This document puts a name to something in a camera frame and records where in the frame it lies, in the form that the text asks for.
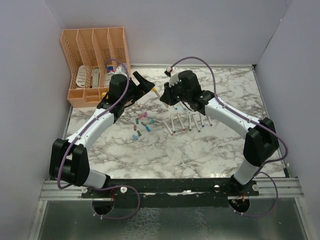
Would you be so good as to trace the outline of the yellow capped white marker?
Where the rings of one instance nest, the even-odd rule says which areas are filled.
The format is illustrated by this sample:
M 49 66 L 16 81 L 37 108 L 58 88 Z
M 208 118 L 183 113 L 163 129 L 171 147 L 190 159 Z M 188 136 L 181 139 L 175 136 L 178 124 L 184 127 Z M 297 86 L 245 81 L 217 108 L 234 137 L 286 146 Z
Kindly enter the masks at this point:
M 157 91 L 157 89 L 155 87 L 152 88 L 153 92 L 156 94 L 157 98 L 160 99 L 161 95 L 159 94 L 159 92 Z M 166 108 L 168 108 L 169 106 L 166 103 L 162 103 Z

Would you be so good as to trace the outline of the dark green capped white marker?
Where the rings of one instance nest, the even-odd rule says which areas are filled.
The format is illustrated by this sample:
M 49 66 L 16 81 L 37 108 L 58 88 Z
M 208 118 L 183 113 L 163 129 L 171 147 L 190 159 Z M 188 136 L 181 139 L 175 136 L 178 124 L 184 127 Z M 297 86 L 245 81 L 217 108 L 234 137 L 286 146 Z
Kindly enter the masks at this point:
M 175 128 L 174 118 L 172 115 L 170 115 L 170 122 L 171 122 L 172 132 L 175 134 L 176 128 Z

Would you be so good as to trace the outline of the pink capped white marker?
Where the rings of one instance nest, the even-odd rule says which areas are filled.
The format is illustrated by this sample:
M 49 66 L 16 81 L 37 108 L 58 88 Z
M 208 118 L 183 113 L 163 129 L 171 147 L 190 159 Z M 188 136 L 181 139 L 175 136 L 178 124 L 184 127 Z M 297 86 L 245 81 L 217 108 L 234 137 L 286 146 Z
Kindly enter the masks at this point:
M 172 132 L 171 128 L 168 126 L 168 124 L 166 123 L 166 121 L 162 119 L 162 122 L 163 122 L 163 124 L 165 125 L 165 127 L 167 128 L 167 130 L 169 131 L 169 134 L 170 134 L 171 136 L 173 136 L 174 133 Z

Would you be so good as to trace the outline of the brown capped white marker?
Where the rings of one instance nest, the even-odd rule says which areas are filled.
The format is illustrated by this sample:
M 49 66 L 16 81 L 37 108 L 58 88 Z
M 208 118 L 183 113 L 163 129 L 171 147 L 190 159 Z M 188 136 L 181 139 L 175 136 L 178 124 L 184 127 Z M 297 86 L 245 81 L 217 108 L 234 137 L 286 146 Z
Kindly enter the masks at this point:
M 207 121 L 208 121 L 208 123 L 209 123 L 209 126 L 212 127 L 213 124 L 212 124 L 212 121 L 211 121 L 210 117 L 209 117 L 209 116 L 206 116 L 206 118 L 207 118 Z

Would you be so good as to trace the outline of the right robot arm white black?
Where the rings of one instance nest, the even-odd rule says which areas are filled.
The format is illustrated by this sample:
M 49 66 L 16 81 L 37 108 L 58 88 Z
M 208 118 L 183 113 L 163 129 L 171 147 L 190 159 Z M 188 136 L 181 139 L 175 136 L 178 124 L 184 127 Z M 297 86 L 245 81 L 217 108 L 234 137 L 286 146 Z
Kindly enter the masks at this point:
M 244 139 L 244 160 L 229 184 L 234 195 L 242 195 L 248 189 L 247 183 L 279 148 L 273 121 L 267 117 L 260 120 L 244 114 L 222 101 L 215 93 L 203 90 L 192 70 L 169 68 L 165 74 L 169 81 L 164 84 L 161 102 L 170 106 L 188 104 L 191 110 L 223 123 Z

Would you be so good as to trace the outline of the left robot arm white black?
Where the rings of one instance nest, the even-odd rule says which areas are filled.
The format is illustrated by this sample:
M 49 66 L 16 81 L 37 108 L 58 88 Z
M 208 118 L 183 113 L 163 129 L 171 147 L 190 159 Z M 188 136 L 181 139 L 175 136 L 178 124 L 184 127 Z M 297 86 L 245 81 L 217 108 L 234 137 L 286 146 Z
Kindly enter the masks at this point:
M 109 82 L 109 90 L 98 103 L 90 119 L 74 134 L 66 139 L 56 139 L 52 144 L 49 175 L 69 186 L 91 187 L 97 196 L 106 197 L 111 190 L 110 176 L 90 168 L 88 151 L 102 135 L 123 114 L 126 107 L 149 93 L 155 84 L 146 80 L 138 72 L 133 76 L 135 84 L 125 73 L 115 73 Z

